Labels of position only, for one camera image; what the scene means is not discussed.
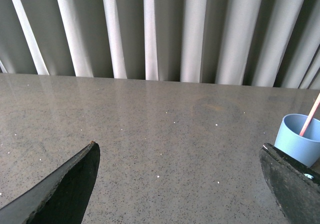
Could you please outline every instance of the white curtain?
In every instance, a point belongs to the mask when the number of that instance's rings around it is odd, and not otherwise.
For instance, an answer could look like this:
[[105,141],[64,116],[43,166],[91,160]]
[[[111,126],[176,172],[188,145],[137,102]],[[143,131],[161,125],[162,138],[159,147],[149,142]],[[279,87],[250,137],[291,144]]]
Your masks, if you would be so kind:
[[320,0],[0,0],[0,71],[320,89]]

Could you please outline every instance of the blue cup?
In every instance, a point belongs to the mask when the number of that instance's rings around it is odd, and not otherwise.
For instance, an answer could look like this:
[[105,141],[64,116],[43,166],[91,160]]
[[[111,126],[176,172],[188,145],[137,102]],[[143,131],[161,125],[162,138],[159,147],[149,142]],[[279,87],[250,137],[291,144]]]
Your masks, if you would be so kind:
[[288,114],[281,122],[274,146],[311,167],[320,157],[320,121],[313,118],[303,136],[299,133],[308,116]]

